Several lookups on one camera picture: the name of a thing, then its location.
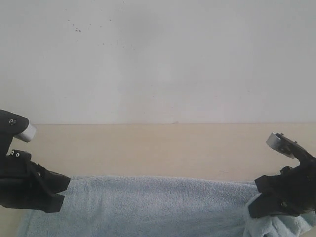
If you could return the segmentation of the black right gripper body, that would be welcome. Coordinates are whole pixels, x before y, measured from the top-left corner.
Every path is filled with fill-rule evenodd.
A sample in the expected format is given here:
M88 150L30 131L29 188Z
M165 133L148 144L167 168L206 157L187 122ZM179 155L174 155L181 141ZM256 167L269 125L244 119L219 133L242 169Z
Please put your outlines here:
M316 158L302 148L281 148L299 161L295 168L285 167L281 173L281 212L301 215L316 210Z

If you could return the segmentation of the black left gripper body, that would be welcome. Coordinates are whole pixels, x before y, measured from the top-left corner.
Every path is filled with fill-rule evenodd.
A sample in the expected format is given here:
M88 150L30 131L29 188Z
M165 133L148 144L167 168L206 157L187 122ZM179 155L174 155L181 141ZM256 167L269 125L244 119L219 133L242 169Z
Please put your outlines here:
M34 210L31 155L9 150L14 136L29 124L26 117L0 111L0 204L5 208Z

